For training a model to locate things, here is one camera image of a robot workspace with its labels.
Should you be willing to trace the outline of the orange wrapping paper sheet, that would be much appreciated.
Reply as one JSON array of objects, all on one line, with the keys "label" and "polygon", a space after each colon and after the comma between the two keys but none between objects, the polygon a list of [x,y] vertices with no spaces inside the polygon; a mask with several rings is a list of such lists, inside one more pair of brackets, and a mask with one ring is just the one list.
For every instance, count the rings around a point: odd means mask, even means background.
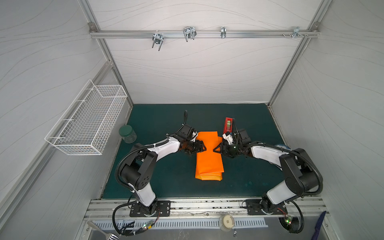
[{"label": "orange wrapping paper sheet", "polygon": [[197,140],[204,143],[206,151],[197,153],[195,178],[202,181],[221,181],[223,179],[224,166],[220,153],[215,153],[221,142],[218,132],[199,132]]}]

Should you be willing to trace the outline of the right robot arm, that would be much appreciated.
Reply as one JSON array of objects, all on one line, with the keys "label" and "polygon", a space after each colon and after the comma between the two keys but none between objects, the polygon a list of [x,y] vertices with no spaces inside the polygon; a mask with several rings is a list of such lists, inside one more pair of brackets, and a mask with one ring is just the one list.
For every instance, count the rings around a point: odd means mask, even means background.
[{"label": "right robot arm", "polygon": [[229,158],[244,155],[264,160],[283,172],[284,180],[263,195],[261,205],[264,208],[323,191],[323,177],[304,149],[292,150],[282,145],[252,142],[248,133],[241,130],[225,133],[213,151]]}]

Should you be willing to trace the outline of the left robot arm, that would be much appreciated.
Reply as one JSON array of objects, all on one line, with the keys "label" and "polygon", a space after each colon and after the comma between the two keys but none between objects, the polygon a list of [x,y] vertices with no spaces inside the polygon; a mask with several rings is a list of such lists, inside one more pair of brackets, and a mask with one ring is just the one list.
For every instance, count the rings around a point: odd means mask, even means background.
[{"label": "left robot arm", "polygon": [[152,211],[157,205],[157,197],[150,181],[157,162],[179,151],[189,155],[205,152],[207,148],[197,136],[198,132],[194,128],[182,124],[180,129],[167,134],[160,142],[150,145],[135,144],[118,163],[116,181],[133,193],[138,204]]}]

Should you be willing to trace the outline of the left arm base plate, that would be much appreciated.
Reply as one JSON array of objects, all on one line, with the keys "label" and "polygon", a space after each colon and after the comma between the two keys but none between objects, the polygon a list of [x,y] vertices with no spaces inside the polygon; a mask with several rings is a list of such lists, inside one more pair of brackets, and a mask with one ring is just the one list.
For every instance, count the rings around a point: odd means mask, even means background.
[{"label": "left arm base plate", "polygon": [[130,217],[169,217],[170,211],[170,201],[155,199],[148,207],[142,203],[134,203],[130,210]]}]

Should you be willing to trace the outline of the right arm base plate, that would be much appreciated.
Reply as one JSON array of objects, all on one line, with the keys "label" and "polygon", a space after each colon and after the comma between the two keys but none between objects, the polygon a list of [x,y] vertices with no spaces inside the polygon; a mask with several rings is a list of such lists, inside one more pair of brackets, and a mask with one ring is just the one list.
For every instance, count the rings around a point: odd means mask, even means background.
[{"label": "right arm base plate", "polygon": [[268,199],[247,199],[242,202],[241,207],[247,211],[250,216],[256,215],[287,215],[288,211],[284,203],[273,204]]}]

